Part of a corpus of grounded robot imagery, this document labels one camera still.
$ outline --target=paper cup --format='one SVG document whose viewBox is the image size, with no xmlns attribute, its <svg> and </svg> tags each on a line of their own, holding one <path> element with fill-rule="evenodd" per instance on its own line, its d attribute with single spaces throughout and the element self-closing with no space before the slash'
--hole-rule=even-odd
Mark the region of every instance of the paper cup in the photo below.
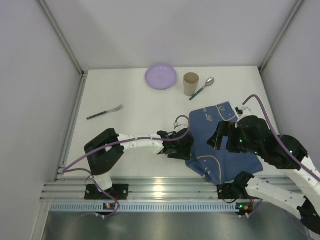
<svg viewBox="0 0 320 240">
<path fill-rule="evenodd" d="M 197 86 L 199 83 L 199 76 L 194 72 L 189 72 L 183 77 L 183 89 L 184 94 L 191 97 L 195 94 Z"/>
</svg>

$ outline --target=gray wall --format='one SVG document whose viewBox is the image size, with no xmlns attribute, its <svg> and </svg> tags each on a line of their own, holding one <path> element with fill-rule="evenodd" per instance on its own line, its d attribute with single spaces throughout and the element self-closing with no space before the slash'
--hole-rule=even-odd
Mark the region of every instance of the gray wall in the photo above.
<svg viewBox="0 0 320 240">
<path fill-rule="evenodd" d="M 25 240 L 80 77 L 36 1 L 0 1 L 0 32 L 0 238 Z"/>
<path fill-rule="evenodd" d="M 46 0 L 82 68 L 258 66 L 296 0 Z"/>
<path fill-rule="evenodd" d="M 320 1 L 303 5 L 264 71 L 283 132 L 320 168 Z"/>
</svg>

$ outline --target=blue towel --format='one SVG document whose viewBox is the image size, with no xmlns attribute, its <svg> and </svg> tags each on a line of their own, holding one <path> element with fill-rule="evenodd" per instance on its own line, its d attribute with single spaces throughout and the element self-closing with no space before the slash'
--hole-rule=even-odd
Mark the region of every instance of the blue towel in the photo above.
<svg viewBox="0 0 320 240">
<path fill-rule="evenodd" d="M 191 158 L 185 164 L 215 185 L 234 180 L 241 172 L 254 174 L 263 170 L 256 155 L 230 153 L 226 150 L 228 137 L 224 137 L 221 149 L 207 145 L 220 121 L 238 120 L 229 102 L 210 106 L 190 113 L 190 131 L 194 137 Z"/>
</svg>

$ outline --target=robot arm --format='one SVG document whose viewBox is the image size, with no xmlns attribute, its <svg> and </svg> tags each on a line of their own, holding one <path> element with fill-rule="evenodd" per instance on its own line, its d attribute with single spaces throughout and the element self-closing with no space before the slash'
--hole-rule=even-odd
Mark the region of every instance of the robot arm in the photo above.
<svg viewBox="0 0 320 240">
<path fill-rule="evenodd" d="M 175 125 L 177 131 L 158 131 L 146 136 L 130 136 L 116 133 L 114 128 L 109 128 L 87 143 L 84 147 L 85 153 L 102 147 L 113 145 L 91 154 L 87 157 L 91 174 L 102 190 L 110 189 L 113 184 L 110 170 L 124 154 L 133 152 L 151 152 L 154 154 L 166 154 L 168 158 L 187 160 L 190 158 L 191 147 L 194 138 L 191 132 L 186 134 L 187 125 Z"/>
<path fill-rule="evenodd" d="M 226 149 L 232 153 L 252 153 L 287 175 L 303 194 L 283 190 L 242 172 L 221 194 L 235 198 L 257 197 L 266 200 L 296 216 L 313 232 L 320 234 L 320 183 L 301 168 L 279 145 L 264 119 L 252 115 L 247 107 L 237 107 L 237 123 L 221 121 L 207 144 L 221 148 L 222 138 L 228 137 Z M 307 150 L 292 136 L 279 136 L 284 145 L 304 166 L 320 177 Z"/>
</svg>

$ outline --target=metal spoon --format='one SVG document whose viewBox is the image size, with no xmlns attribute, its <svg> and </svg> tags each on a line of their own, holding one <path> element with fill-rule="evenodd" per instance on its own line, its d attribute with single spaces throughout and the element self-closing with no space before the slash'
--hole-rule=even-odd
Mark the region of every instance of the metal spoon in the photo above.
<svg viewBox="0 0 320 240">
<path fill-rule="evenodd" d="M 192 97 L 190 97 L 190 101 L 192 99 L 194 99 L 199 93 L 201 93 L 206 87 L 209 87 L 211 86 L 212 84 L 214 84 L 215 82 L 215 79 L 213 77 L 210 77 L 206 82 L 205 82 L 205 85 L 199 90 L 197 91 L 195 94 L 192 95 Z"/>
</svg>

